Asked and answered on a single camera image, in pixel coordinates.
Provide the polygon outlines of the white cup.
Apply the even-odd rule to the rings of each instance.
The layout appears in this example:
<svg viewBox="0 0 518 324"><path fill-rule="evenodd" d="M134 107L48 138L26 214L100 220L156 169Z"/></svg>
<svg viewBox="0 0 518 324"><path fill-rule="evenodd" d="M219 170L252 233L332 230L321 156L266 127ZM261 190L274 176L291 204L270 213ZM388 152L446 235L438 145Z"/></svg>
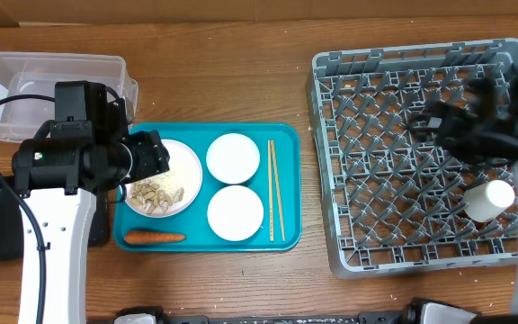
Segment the white cup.
<svg viewBox="0 0 518 324"><path fill-rule="evenodd" d="M476 222L488 222L509 208L515 199L514 189L503 180L493 180L468 189L462 198L464 212Z"/></svg>

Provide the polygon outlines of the white bowl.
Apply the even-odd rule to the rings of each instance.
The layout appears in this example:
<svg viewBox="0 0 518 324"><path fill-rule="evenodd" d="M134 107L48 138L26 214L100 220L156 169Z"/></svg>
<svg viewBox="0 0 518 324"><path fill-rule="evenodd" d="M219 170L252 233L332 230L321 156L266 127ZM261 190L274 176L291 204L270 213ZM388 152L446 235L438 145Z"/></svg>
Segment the white bowl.
<svg viewBox="0 0 518 324"><path fill-rule="evenodd" d="M210 173L227 185L238 185L249 180L260 164L260 151L247 136L228 133L216 138L206 154Z"/></svg>

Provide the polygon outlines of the pink bowl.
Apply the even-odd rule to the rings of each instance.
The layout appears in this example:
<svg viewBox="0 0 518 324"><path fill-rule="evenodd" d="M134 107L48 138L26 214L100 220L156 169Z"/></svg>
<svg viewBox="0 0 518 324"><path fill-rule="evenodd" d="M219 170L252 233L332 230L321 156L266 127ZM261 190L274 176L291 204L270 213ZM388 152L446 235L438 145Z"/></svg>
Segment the pink bowl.
<svg viewBox="0 0 518 324"><path fill-rule="evenodd" d="M220 238L237 242L250 239L262 226L263 202L253 190L242 185L220 189L210 199L207 218Z"/></svg>

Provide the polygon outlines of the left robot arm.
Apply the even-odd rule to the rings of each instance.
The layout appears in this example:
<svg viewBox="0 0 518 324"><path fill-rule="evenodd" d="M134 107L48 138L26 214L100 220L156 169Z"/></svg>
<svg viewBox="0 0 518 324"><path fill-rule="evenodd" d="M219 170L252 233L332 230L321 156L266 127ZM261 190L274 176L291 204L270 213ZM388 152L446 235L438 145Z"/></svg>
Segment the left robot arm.
<svg viewBox="0 0 518 324"><path fill-rule="evenodd" d="M23 225L21 323L85 322L97 195L168 170L157 131L118 139L27 139L13 155Z"/></svg>

